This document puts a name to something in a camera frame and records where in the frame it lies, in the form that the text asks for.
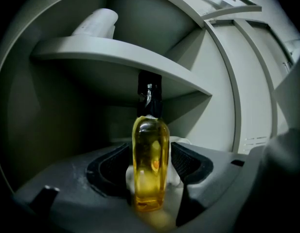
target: glass bottle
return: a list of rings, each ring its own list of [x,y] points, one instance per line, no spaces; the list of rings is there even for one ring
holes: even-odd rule
[[[169,153],[169,130],[161,117],[161,76],[139,74],[137,116],[132,131],[135,206],[138,211],[162,207]]]

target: curved shelf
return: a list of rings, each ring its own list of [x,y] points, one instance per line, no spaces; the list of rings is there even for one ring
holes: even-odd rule
[[[67,71],[111,101],[136,102],[139,69],[162,76],[163,99],[196,91],[210,95],[205,82],[186,68],[122,41],[83,35],[53,38],[39,42],[31,56],[38,60],[65,60]]]

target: gray surface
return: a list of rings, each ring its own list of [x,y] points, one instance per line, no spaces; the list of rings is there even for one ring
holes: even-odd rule
[[[300,59],[275,89],[274,97],[290,129],[300,129]]]
[[[236,166],[231,162],[234,160],[246,161],[247,155],[210,150],[185,143],[180,144],[208,157],[213,162],[213,171],[205,180],[198,184],[188,185],[190,198],[208,208],[222,196],[241,171],[241,166]]]
[[[259,60],[241,32],[234,25],[225,25],[215,27],[215,33],[227,52],[236,78],[241,112],[236,114],[236,118],[241,117],[241,127],[235,127],[240,130],[238,152],[247,154],[253,146],[265,142],[260,138],[268,139],[271,135],[270,92]]]
[[[196,146],[231,151],[235,131],[233,91],[224,59],[209,32],[192,31],[166,57],[190,70],[212,93],[211,98],[196,94],[164,101],[163,118],[171,135],[187,138]]]
[[[272,97],[272,92],[274,91],[274,85],[272,82],[272,77],[270,74],[270,71],[268,70],[268,66],[266,64],[267,60],[267,52],[265,52],[265,46],[263,45],[262,41],[257,38],[257,35],[254,31],[254,29],[245,21],[241,19],[236,19],[233,21],[234,25],[237,27],[237,29],[243,34],[243,36],[246,38],[250,46],[252,47],[253,51],[255,52],[260,65],[262,67],[262,70],[265,74],[265,79],[267,82],[267,86],[270,92],[270,98],[271,98],[271,108],[272,108],[272,135],[271,137],[274,137],[277,135],[277,128],[278,128],[278,122],[277,122],[277,103],[275,99]]]
[[[226,233],[234,223],[248,198],[258,171],[263,147],[252,149],[232,185],[209,209],[174,232]]]
[[[206,22],[205,26],[207,31],[212,36],[214,42],[216,43],[229,73],[229,78],[231,81],[233,97],[234,97],[234,110],[235,110],[235,133],[234,133],[234,142],[233,142],[232,151],[237,153],[241,141],[241,127],[242,127],[242,112],[241,112],[241,99],[239,94],[239,88],[233,71],[232,63],[230,61],[230,57],[229,57],[230,53],[223,46],[223,42],[222,40],[219,39],[219,35],[218,33],[216,33],[214,27],[209,22]]]
[[[29,203],[47,184],[60,189],[51,207],[50,220],[68,231],[153,232],[135,215],[125,199],[104,198],[87,182],[87,165],[112,149],[93,151],[51,165],[19,189],[16,198]]]
[[[229,152],[208,150],[187,144],[181,145],[209,157],[214,162],[214,174],[203,181],[202,183],[204,184],[197,189],[200,191],[199,194],[203,195],[198,198],[198,200],[207,206],[211,206],[213,203],[209,203],[203,198],[207,198],[209,195],[212,198],[219,195],[219,193],[213,195],[209,194],[211,190],[213,192],[214,190],[221,191],[221,196],[216,198],[217,202],[214,205],[192,222],[189,222],[178,229],[174,229],[174,226],[172,225],[173,220],[170,219],[170,217],[176,217],[175,210],[177,210],[177,206],[175,206],[175,204],[178,203],[176,202],[180,195],[178,193],[182,190],[177,188],[177,192],[175,193],[171,193],[170,190],[167,190],[166,195],[170,196],[170,198],[168,198],[169,202],[164,205],[164,210],[167,213],[152,214],[150,215],[152,218],[141,216],[143,221],[153,225],[153,222],[151,221],[153,221],[154,218],[156,218],[155,223],[157,223],[158,220],[162,220],[162,218],[164,220],[171,220],[169,224],[165,224],[165,228],[160,228],[160,225],[154,225],[157,229],[160,228],[163,231],[173,228],[174,230],[181,232],[189,232],[188,230],[194,232],[194,230],[199,229],[200,227],[205,227],[204,229],[209,232],[203,221],[197,219],[201,218],[205,221],[210,220],[208,223],[211,224],[214,223],[213,220],[215,218],[218,220],[217,214],[223,216],[221,211],[226,213],[231,210],[231,215],[225,216],[227,216],[229,220],[231,219],[230,224],[232,224],[233,216],[235,217],[239,213],[239,209],[251,188],[256,174],[257,164],[260,161],[261,151],[253,150],[249,156],[245,156]],[[50,220],[68,231],[153,232],[153,228],[148,224],[144,224],[144,222],[138,218],[134,209],[128,205],[125,199],[101,197],[90,188],[87,182],[85,176],[87,165],[97,157],[112,149],[112,147],[109,147],[93,151],[53,164],[27,182],[16,192],[15,196],[25,203],[30,203],[44,185],[59,188],[60,193],[51,207]],[[240,170],[239,175],[234,182],[231,181],[232,185],[228,189],[220,190],[220,184],[224,186],[224,182],[217,178],[225,176],[224,173],[228,171],[226,163],[230,163],[235,159],[246,159],[245,165],[244,167],[236,166],[236,168],[230,169],[229,172],[232,174],[238,173]]]

